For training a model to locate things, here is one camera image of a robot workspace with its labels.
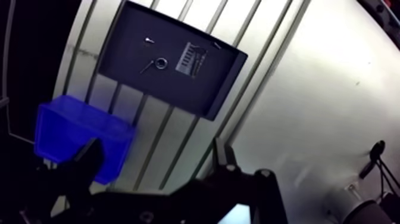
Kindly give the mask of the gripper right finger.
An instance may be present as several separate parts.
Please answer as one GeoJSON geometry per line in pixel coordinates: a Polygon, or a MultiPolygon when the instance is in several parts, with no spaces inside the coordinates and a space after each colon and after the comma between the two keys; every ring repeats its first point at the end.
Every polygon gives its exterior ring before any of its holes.
{"type": "Polygon", "coordinates": [[[273,171],[243,172],[233,148],[220,138],[212,140],[212,169],[170,195],[170,223],[218,223],[239,204],[249,207],[251,223],[287,223],[273,171]]]}

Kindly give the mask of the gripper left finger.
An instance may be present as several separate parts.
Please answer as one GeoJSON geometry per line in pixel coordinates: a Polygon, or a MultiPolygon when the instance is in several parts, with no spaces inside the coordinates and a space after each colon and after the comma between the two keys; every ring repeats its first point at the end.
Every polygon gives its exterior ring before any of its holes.
{"type": "Polygon", "coordinates": [[[104,145],[91,139],[56,169],[37,169],[32,191],[18,210],[19,223],[174,223],[168,195],[89,187],[105,162],[104,145]]]}

